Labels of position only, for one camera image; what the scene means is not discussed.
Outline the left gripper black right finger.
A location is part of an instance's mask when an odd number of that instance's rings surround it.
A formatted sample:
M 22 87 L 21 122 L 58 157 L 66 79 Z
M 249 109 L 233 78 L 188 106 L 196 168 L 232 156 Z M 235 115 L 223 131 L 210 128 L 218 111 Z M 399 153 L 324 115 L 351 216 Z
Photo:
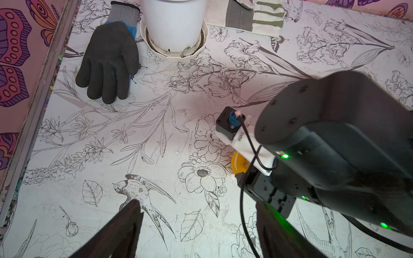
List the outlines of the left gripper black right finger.
M 257 231 L 263 257 L 325 257 L 270 204 L 264 201 L 256 202 L 256 209 Z

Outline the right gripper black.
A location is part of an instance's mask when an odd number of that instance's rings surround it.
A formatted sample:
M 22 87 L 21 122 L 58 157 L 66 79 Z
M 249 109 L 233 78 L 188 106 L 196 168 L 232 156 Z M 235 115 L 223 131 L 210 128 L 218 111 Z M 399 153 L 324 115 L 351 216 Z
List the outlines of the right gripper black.
M 249 172 L 245 180 L 244 192 L 254 201 L 266 201 L 284 218 L 288 218 L 296 198 L 287 195 L 274 186 L 270 177 L 259 171 Z

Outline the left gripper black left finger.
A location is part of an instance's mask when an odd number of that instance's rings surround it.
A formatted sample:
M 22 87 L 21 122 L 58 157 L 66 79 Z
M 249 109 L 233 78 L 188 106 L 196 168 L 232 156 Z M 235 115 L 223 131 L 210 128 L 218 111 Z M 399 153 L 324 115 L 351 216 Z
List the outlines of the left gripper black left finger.
M 144 213 L 137 200 L 130 201 L 72 258 L 134 258 Z

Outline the yellow tape roll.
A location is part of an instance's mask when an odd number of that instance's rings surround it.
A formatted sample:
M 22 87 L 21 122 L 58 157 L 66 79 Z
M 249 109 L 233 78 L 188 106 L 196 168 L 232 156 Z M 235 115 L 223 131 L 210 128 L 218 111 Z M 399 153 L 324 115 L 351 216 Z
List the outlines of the yellow tape roll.
M 235 175 L 246 173 L 249 169 L 250 162 L 239 152 L 235 152 L 231 159 L 231 168 Z

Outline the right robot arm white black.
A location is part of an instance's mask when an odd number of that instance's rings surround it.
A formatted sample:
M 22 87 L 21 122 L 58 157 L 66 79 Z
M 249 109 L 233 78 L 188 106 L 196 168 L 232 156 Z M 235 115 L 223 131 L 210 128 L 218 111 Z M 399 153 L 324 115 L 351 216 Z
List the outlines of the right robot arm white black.
M 233 147 L 289 195 L 413 234 L 413 113 L 362 73 L 291 83 Z

